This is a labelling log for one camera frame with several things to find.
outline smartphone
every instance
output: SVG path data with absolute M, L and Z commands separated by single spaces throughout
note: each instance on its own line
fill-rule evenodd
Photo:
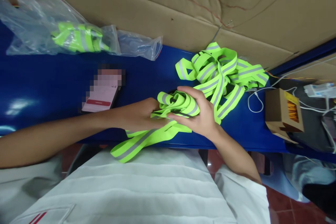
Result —
M 90 96 L 84 103 L 81 113 L 93 113 L 110 109 L 120 90 L 120 83 L 120 75 L 97 75 L 93 86 L 90 86 Z

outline plastic chair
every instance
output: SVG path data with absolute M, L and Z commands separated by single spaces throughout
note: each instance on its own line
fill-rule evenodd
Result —
M 271 173 L 271 175 L 260 174 L 262 183 L 295 201 L 303 203 L 310 202 L 309 199 L 307 199 L 305 196 L 302 195 L 302 193 L 296 190 L 287 179 L 283 165 L 282 154 L 262 154 L 264 154 L 265 157 L 267 157 L 273 165 L 273 172 Z

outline cardboard wall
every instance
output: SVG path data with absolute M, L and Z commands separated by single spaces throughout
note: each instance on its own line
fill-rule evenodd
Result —
M 332 59 L 333 57 L 336 57 L 336 53 L 329 55 L 328 57 L 325 57 L 319 61 L 314 61 L 303 67 L 297 68 L 295 69 L 295 71 L 319 63 L 318 65 L 309 67 L 298 73 L 290 74 L 288 75 L 288 77 L 290 78 L 307 77 L 310 79 L 300 79 L 300 80 L 307 82 L 314 82 L 316 84 L 322 84 L 326 82 L 333 82 L 336 84 L 336 58 Z
M 188 51 L 216 41 L 273 68 L 336 34 L 334 0 L 66 0 L 89 22 Z

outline person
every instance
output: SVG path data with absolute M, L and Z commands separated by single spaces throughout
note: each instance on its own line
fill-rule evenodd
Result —
M 149 98 L 124 107 L 51 121 L 0 138 L 0 223 L 270 223 L 266 188 L 248 153 L 214 121 L 204 94 L 194 97 L 200 114 L 168 117 L 208 138 L 226 163 L 209 174 L 192 149 L 145 148 L 119 163 L 105 148 L 60 183 L 63 148 L 117 127 L 160 128 L 151 120 L 158 102 Z

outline plastic bag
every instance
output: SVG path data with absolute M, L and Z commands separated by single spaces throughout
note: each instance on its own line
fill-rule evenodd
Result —
M 151 39 L 137 33 L 118 30 L 118 41 L 122 55 L 141 56 L 156 60 L 162 49 L 162 37 Z
M 121 51 L 115 26 L 99 28 L 88 23 L 64 0 L 18 2 L 19 9 L 7 0 L 0 0 L 0 19 L 15 34 L 7 55 L 105 51 L 155 60 L 162 48 L 162 38 L 152 40 L 121 31 Z

